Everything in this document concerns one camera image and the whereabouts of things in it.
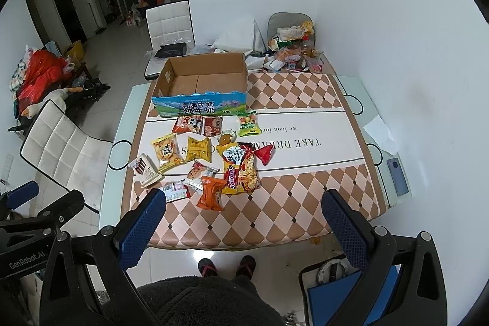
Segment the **white chair far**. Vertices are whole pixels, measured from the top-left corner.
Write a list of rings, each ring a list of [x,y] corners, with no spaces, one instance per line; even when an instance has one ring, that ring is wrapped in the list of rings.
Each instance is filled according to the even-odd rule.
[[[188,1],[166,3],[146,11],[148,35],[152,49],[147,52],[148,62],[144,70],[147,81],[157,79],[165,58],[157,58],[161,46],[178,43],[186,44],[186,53],[195,47],[195,37],[191,23]]]

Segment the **panda orange snack packet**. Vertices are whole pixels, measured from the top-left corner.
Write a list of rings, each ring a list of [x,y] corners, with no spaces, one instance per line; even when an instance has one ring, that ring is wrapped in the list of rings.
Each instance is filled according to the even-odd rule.
[[[177,118],[172,132],[175,134],[196,133],[200,134],[203,124],[201,115],[181,115]]]

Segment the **black bag on chair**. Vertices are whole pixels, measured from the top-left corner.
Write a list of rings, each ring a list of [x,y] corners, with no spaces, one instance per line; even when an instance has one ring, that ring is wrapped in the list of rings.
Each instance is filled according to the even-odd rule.
[[[178,42],[167,45],[160,45],[160,48],[155,53],[155,56],[159,59],[172,58],[183,56],[186,54],[186,51],[187,44],[185,42]]]

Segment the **chocolate biscuit white box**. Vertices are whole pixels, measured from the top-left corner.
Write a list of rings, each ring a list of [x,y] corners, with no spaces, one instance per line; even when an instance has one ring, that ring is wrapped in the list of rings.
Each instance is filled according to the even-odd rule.
[[[145,153],[142,153],[140,156],[137,156],[134,160],[129,162],[128,168],[139,177],[138,182],[140,182],[142,188],[154,185],[163,178],[153,161]]]

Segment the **white chair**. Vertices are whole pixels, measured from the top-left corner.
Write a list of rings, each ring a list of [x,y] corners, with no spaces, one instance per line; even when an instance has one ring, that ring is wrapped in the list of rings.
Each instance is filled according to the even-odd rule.
[[[152,49],[147,52],[148,62],[144,70],[147,81],[157,79],[165,58],[157,58],[161,46],[178,43],[186,44],[186,53],[195,47],[195,37],[191,23],[188,1],[166,3],[146,11],[148,35]]]
[[[87,135],[49,100],[31,123],[20,157],[61,188],[81,192],[85,206],[98,213],[112,146]]]

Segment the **foot slipper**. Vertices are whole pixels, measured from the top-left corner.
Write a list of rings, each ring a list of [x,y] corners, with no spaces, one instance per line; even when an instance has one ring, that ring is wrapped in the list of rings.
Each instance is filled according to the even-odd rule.
[[[198,262],[198,271],[202,278],[217,277],[218,271],[211,259],[202,258]]]
[[[256,260],[252,256],[246,255],[240,260],[240,265],[238,266],[234,277],[243,277],[246,280],[252,280],[255,269]]]

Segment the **yellow red noodle packet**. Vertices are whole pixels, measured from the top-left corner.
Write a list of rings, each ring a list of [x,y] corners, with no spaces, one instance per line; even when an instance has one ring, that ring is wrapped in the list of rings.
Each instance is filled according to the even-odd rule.
[[[218,145],[217,152],[223,160],[225,195],[253,193],[260,184],[255,167],[255,147],[248,142],[231,142]]]

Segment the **green candy packet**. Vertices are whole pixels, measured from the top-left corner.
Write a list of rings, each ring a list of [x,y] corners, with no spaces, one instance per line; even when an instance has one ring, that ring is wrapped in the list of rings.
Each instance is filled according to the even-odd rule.
[[[239,137],[255,136],[262,133],[257,116],[254,112],[239,115],[240,129]]]

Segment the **pile of snacks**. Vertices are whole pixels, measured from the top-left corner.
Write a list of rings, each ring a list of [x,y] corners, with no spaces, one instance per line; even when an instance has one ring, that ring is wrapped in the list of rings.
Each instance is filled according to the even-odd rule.
[[[305,42],[295,42],[280,49],[269,49],[269,55],[263,68],[271,72],[286,70],[322,73],[324,62],[321,56],[321,51],[315,46],[310,46]]]

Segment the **yellow cracker snack packet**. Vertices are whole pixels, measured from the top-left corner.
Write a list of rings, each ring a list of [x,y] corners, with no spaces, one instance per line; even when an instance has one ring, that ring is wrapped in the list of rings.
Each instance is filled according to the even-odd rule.
[[[176,133],[158,137],[151,141],[151,145],[157,157],[159,174],[165,174],[170,169],[185,164],[179,150]]]

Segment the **white paper sheet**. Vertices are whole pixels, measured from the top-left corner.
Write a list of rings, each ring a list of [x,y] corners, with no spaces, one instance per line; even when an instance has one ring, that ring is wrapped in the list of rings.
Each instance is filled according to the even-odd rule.
[[[368,122],[363,129],[382,151],[388,152],[392,156],[398,153],[399,146],[395,142],[392,132],[379,115]]]

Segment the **small red snack packet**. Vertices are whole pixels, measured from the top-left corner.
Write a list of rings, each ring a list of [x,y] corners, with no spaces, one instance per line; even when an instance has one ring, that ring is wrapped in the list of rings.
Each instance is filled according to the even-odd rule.
[[[267,164],[271,161],[273,154],[274,146],[272,144],[263,146],[254,151],[254,155],[261,161],[263,166],[267,166]]]

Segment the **white chair near left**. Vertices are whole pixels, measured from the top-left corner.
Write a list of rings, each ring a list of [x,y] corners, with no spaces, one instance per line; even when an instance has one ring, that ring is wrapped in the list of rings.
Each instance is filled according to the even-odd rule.
[[[112,146],[87,135],[49,100],[31,123],[20,157],[61,188],[81,192],[85,206],[98,213]]]

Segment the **yellow printed snack packet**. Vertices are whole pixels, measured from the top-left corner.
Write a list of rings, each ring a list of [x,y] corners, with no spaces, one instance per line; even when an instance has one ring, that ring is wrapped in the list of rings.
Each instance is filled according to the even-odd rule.
[[[186,146],[186,162],[201,159],[211,163],[211,156],[211,141],[208,137],[201,140],[188,137]]]

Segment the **blue white stool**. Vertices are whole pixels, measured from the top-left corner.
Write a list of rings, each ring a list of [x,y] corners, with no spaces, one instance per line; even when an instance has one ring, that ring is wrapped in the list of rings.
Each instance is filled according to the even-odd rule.
[[[361,271],[344,254],[302,269],[298,283],[303,296],[305,325],[325,325],[340,308]]]

